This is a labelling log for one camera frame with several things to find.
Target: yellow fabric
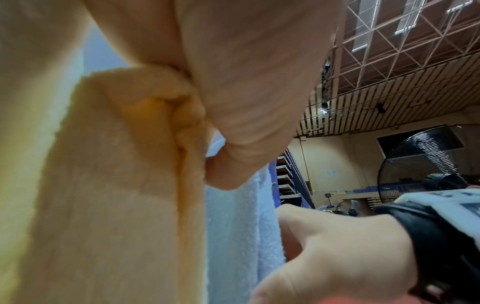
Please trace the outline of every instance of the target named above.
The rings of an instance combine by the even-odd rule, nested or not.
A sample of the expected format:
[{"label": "yellow fabric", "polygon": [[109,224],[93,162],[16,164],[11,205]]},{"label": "yellow fabric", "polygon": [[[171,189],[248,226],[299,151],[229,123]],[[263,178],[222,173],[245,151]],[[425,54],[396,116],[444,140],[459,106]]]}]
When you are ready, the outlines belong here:
[{"label": "yellow fabric", "polygon": [[205,303],[213,128],[166,67],[93,74],[46,160],[12,303]]}]

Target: towel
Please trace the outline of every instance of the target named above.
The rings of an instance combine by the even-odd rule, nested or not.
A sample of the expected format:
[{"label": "towel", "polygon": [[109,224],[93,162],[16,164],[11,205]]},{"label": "towel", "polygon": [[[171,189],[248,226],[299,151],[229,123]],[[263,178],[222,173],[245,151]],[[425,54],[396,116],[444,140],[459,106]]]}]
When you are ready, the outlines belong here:
[{"label": "towel", "polygon": [[207,302],[212,127],[165,67],[92,74],[47,157],[11,302]]},{"label": "towel", "polygon": [[[224,144],[216,133],[207,155]],[[209,304],[248,303],[258,283],[285,262],[268,167],[237,190],[207,186],[205,203]]]}]

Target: blue towel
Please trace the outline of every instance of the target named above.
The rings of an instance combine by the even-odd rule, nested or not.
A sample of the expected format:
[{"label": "blue towel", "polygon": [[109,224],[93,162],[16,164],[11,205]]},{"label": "blue towel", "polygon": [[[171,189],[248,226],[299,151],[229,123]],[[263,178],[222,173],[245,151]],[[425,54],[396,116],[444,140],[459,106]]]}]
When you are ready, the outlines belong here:
[{"label": "blue towel", "polygon": [[[207,156],[225,144],[217,133]],[[285,263],[268,167],[234,191],[205,189],[209,304],[246,304]]]}]

